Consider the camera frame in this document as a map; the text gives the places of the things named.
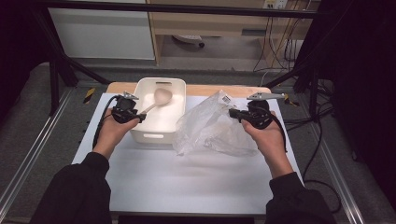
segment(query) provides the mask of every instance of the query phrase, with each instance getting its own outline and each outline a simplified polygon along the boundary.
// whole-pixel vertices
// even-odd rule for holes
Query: power strip
[[[265,0],[262,8],[285,9],[288,0]]]

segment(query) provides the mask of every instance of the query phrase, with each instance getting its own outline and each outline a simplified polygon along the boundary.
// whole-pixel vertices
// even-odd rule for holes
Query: person
[[[139,120],[117,123],[107,110],[98,142],[81,164],[65,166],[51,180],[31,224],[111,223],[110,187],[105,180],[108,159],[122,137]],[[265,223],[335,223],[319,192],[306,189],[292,170],[279,127],[272,122],[258,130],[242,120],[245,131],[256,141],[272,175],[274,198],[266,205]]]

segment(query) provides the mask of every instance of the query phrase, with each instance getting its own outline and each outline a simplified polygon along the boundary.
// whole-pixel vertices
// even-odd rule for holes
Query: barcode sticker
[[[225,95],[222,100],[224,101],[224,103],[228,104],[231,102],[231,99],[228,97],[228,95]]]

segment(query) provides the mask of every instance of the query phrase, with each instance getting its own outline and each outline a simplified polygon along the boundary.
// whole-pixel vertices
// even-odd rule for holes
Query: hand
[[[259,151],[264,156],[273,178],[293,172],[285,153],[281,130],[274,121],[263,130],[256,129],[244,119],[241,123],[245,132],[250,134],[259,147]]]
[[[118,123],[111,116],[111,109],[105,114],[102,129],[99,133],[98,141],[93,149],[107,159],[110,158],[114,147],[121,141],[123,136],[139,123],[139,119],[133,119],[126,123]]]

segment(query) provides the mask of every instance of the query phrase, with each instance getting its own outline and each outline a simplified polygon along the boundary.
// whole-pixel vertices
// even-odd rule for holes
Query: forearm
[[[114,147],[113,146],[108,146],[108,145],[102,145],[102,144],[97,144],[92,152],[96,152],[104,156],[107,160],[110,159],[111,154],[113,154]]]
[[[293,172],[289,159],[282,148],[268,148],[257,142],[259,151],[265,158],[271,171],[272,178],[287,175]]]

